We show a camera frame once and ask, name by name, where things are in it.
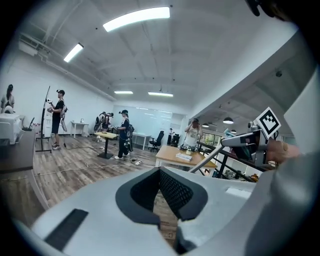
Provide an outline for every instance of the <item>light fixture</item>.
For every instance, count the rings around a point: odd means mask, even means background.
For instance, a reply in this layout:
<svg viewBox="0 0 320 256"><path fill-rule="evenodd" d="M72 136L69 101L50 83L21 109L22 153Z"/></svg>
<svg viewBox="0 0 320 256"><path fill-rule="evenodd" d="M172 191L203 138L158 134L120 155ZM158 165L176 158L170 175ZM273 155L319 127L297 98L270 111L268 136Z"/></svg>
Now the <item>light fixture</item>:
<svg viewBox="0 0 320 256"><path fill-rule="evenodd" d="M232 118L230 118L230 117L226 117L226 118L223 120L223 122L224 122L225 124L228 124L228 125L234 123L234 121L233 121Z"/></svg>
<svg viewBox="0 0 320 256"><path fill-rule="evenodd" d="M110 32L131 23L164 18L170 18L169 7L157 7L131 12L108 21L103 27L107 32Z"/></svg>
<svg viewBox="0 0 320 256"><path fill-rule="evenodd" d="M163 113L170 113L172 114L172 112L168 112L168 111L163 111L163 110L158 110L159 112L163 112Z"/></svg>
<svg viewBox="0 0 320 256"><path fill-rule="evenodd" d="M174 95L171 93L163 93L163 92L148 92L149 95L153 96L165 96L165 97L173 97Z"/></svg>
<svg viewBox="0 0 320 256"><path fill-rule="evenodd" d="M132 91L130 90L118 90L114 92L115 94L134 94Z"/></svg>
<svg viewBox="0 0 320 256"><path fill-rule="evenodd" d="M71 59L77 55L78 52L80 52L84 48L83 45L78 43L69 53L68 55L63 59L65 62L71 61Z"/></svg>

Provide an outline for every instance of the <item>round ceiling light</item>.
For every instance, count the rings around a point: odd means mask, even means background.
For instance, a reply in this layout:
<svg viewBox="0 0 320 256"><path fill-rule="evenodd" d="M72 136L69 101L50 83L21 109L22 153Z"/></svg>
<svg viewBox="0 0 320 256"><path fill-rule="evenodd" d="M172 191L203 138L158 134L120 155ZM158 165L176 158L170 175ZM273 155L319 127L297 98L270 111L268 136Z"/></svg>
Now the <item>round ceiling light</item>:
<svg viewBox="0 0 320 256"><path fill-rule="evenodd" d="M226 117L226 118L223 120L223 122L224 122L225 124L228 124L228 125L231 125L231 124L234 123L234 121L233 121L232 118L230 118L230 117Z"/></svg>

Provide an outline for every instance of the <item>sticker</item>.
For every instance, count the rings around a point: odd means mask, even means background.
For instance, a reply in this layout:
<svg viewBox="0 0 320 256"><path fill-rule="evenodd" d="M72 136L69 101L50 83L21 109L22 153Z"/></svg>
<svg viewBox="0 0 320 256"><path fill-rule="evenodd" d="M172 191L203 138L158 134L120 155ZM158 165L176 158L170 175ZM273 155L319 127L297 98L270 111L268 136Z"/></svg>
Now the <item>sticker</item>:
<svg viewBox="0 0 320 256"><path fill-rule="evenodd" d="M267 138L270 138L281 127L278 118L270 107L263 111L256 118L256 121L258 122Z"/></svg>

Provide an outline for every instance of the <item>white machine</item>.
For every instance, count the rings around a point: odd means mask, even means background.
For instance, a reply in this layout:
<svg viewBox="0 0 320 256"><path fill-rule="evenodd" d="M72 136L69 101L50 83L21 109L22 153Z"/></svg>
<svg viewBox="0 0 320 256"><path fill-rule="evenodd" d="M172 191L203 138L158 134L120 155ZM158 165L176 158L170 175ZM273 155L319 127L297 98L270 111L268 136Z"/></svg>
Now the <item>white machine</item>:
<svg viewBox="0 0 320 256"><path fill-rule="evenodd" d="M0 139L9 139L10 144L16 143L22 130L19 114L0 114Z"/></svg>

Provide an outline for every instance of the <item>wooden floor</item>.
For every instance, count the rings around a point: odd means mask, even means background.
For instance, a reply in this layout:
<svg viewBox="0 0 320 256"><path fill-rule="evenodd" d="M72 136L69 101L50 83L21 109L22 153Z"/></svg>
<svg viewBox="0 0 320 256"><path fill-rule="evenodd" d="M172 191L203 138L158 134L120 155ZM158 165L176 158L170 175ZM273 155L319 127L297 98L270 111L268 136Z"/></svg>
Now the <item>wooden floor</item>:
<svg viewBox="0 0 320 256"><path fill-rule="evenodd" d="M45 148L51 147L51 140L49 143L47 140L44 140ZM146 165L124 166L131 164L129 157L121 160L99 158L97 155L102 152L101 149L71 149L77 147L99 148L105 145L104 142L94 142L92 137L85 138L79 136L73 138L66 136L65 143L67 149L61 148L61 150L52 151L52 153L37 152L34 153L33 157L34 174L46 174L36 176L35 178L50 207L61 202L87 184L128 172L152 168L156 163L156 152L137 148L134 149L132 157L138 158L139 161L142 161ZM117 155L119 149L118 143L118 140L109 140L108 152ZM35 148L36 150L40 149L39 141L36 142ZM50 174L67 169L83 168L86 163L91 167L110 167L68 170ZM12 216L30 227L44 210L36 198L28 179L23 178L24 176L25 174L23 172L11 175L11 180L4 180L4 178L0 176L2 179L1 188L6 196L7 206L11 210ZM177 218L170 210L161 192L159 192L155 198L153 212L160 217L160 231L163 237L172 245L176 238Z"/></svg>

